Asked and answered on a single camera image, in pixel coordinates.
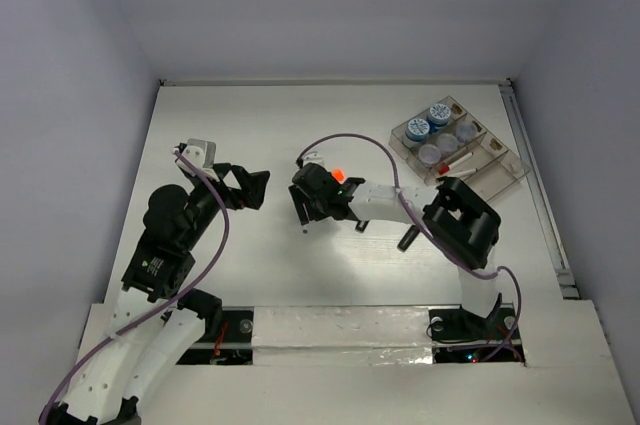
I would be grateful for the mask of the green highlighter black body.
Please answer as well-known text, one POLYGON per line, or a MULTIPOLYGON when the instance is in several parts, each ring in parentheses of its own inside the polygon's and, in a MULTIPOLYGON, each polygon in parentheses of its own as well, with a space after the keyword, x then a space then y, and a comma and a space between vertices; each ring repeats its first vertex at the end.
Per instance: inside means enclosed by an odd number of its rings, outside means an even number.
POLYGON ((358 221, 356 224, 355 230, 358 233, 364 233, 368 225, 369 225, 368 221, 358 221))

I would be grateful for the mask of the orange highlighter black body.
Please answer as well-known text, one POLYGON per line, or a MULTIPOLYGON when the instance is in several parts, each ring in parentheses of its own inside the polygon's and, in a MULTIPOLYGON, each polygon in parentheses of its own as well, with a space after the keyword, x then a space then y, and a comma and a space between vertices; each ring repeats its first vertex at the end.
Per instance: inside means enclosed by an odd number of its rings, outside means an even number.
POLYGON ((397 248, 401 252, 406 252, 419 235, 420 235, 420 230, 415 226, 410 226, 409 229, 401 238, 401 240, 399 241, 397 248))

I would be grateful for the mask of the clear jar of clips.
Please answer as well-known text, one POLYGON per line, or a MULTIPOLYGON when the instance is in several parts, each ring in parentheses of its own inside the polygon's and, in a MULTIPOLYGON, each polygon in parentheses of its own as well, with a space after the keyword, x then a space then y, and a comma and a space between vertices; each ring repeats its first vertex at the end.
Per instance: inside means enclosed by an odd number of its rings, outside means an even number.
POLYGON ((462 144, 470 143, 477 134, 478 130, 472 122, 459 122, 456 125, 455 137, 462 144))
POLYGON ((436 146, 440 150, 441 155, 445 157, 456 152, 460 146, 460 142, 455 135, 442 133, 436 139, 436 146))
POLYGON ((426 167, 433 167, 441 160, 440 149, 433 144, 425 144, 418 150, 418 158, 426 167))

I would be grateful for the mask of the blue cleaning gel jar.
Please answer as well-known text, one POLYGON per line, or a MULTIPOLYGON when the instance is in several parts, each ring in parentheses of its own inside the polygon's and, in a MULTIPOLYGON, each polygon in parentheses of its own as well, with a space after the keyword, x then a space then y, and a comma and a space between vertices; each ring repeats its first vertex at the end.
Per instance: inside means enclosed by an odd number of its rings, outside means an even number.
POLYGON ((432 105, 428 111, 426 120, 429 124, 431 134, 438 133, 445 128, 451 120, 451 109, 444 103, 436 103, 432 105))
POLYGON ((413 148, 424 142, 430 134, 430 124, 427 120, 415 117, 406 124, 402 143, 407 148, 413 148))

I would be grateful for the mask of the red capped white marker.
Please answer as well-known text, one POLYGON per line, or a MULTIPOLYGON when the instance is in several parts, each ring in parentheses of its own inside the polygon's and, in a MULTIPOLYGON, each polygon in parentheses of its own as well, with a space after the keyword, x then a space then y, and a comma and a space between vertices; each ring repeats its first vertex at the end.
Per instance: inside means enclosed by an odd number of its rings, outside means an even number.
POLYGON ((456 160, 452 161, 449 164, 445 164, 440 170, 439 170, 439 174, 440 175, 444 175, 446 173, 448 173, 451 169, 465 163, 467 160, 471 159, 473 156, 472 152, 468 152, 465 155, 457 158, 456 160))

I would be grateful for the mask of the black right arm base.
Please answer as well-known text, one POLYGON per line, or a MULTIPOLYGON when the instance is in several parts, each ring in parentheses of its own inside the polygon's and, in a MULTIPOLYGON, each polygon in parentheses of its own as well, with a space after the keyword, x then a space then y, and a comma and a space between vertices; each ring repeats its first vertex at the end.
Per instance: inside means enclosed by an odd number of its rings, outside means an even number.
POLYGON ((515 325, 515 309, 502 306, 488 319, 475 319, 460 307, 429 311, 426 335, 432 342, 436 364, 479 362, 525 363, 520 333, 515 325))

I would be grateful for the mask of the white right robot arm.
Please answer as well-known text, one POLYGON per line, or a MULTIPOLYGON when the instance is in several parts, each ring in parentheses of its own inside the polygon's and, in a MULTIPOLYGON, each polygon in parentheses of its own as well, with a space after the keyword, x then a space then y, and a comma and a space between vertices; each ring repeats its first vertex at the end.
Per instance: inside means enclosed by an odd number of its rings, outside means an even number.
POLYGON ((352 221, 362 233, 371 221, 410 226, 398 244, 407 250, 423 232, 459 267, 460 324, 482 337, 497 323, 501 303, 490 254, 499 239, 501 218, 459 178, 445 177, 435 187, 381 185, 364 178, 339 182, 327 169, 308 163, 289 186, 302 226, 325 219, 352 221))

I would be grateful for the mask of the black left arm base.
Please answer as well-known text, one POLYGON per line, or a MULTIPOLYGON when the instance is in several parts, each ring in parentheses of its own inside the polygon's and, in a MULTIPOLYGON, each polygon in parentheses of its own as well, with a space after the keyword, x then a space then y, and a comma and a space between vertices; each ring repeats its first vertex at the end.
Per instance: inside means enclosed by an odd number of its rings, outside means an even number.
POLYGON ((253 331, 253 307, 224 307, 218 322, 183 353, 177 364, 184 366, 252 365, 253 331))

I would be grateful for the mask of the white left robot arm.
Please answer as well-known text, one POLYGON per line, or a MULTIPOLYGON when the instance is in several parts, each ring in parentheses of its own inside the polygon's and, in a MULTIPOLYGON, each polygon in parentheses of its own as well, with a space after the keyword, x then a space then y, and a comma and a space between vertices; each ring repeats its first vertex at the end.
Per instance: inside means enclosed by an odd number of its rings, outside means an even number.
POLYGON ((216 216, 259 209, 270 174, 229 163, 176 163, 192 190, 169 184, 149 197, 109 326, 58 385, 40 423, 141 423, 160 380, 192 344, 219 333, 221 300, 185 281, 192 251, 216 216))

